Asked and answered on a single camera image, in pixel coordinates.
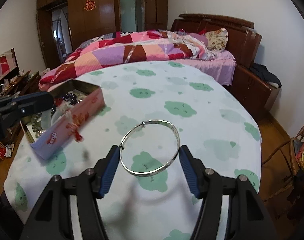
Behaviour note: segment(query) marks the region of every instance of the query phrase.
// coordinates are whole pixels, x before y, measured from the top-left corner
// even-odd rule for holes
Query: silver bracelet
[[[153,170],[153,171],[148,171],[148,172],[136,172],[136,171],[132,171],[129,168],[127,168],[125,166],[125,164],[123,163],[123,159],[122,159],[122,151],[124,150],[124,144],[126,143],[126,141],[128,140],[128,138],[130,137],[130,135],[135,132],[135,130],[139,127],[143,127],[145,128],[146,125],[148,124],[160,124],[160,125],[164,125],[168,128],[170,128],[172,130],[172,132],[174,133],[175,137],[176,137],[176,142],[177,142],[177,149],[175,151],[175,154],[173,155],[173,157],[171,158],[170,161],[168,161],[166,164],[164,164],[163,166]],[[168,121],[164,121],[164,120],[148,120],[148,121],[144,121],[140,124],[138,124],[137,126],[135,126],[134,128],[132,128],[130,131],[127,132],[126,135],[124,135],[124,137],[121,140],[121,144],[120,144],[120,162],[123,166],[123,168],[125,168],[125,170],[134,175],[134,176],[138,176],[138,177],[149,177],[152,175],[156,175],[158,173],[160,173],[161,171],[164,171],[166,168],[168,168],[172,162],[175,160],[175,158],[177,157],[178,153],[179,153],[179,148],[180,148],[180,136],[179,136],[179,132],[178,130],[175,128],[175,126],[168,122]]]

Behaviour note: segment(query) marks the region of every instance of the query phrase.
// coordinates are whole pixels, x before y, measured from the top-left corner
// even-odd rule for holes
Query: white tablecloth
[[[106,107],[81,130],[82,143],[69,143],[48,161],[40,160],[22,139],[4,190],[23,222],[54,174],[68,178],[93,167],[129,129],[149,119],[172,122],[181,144],[206,167],[223,176],[246,174],[259,189],[258,126],[212,77],[179,63],[139,62],[78,79],[100,85]],[[169,160],[174,151],[171,130],[149,125],[129,139],[124,162],[136,171],[151,170]],[[201,201],[190,193],[176,159],[166,171],[147,178],[134,177],[119,165],[110,192],[98,206],[110,240],[188,240]],[[227,213],[228,197],[223,197],[217,239],[224,239]],[[81,239],[74,204],[72,218],[75,238]]]

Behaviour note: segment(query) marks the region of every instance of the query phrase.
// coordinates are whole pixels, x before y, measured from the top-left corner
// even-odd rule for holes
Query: colorful comforter
[[[123,63],[176,59],[212,60],[215,54],[204,43],[188,34],[170,31],[114,33],[82,44],[59,67],[49,71],[39,82],[40,90],[84,73]]]

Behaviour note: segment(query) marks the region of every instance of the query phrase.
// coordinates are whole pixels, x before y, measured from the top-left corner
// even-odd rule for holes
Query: headboard
[[[262,39],[253,30],[253,22],[211,14],[181,14],[179,17],[182,19],[174,20],[171,31],[183,29],[188,33],[198,33],[204,29],[210,32],[226,28],[229,39],[225,49],[233,54],[237,64],[247,68],[253,64]]]

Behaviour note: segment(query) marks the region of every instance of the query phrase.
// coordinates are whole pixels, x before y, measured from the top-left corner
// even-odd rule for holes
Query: wardrobe
[[[66,1],[73,50],[88,39],[122,30],[120,0],[37,0],[37,11],[49,11]],[[135,14],[137,21],[142,20],[138,30],[167,29],[167,0],[136,0],[136,6],[142,13]]]

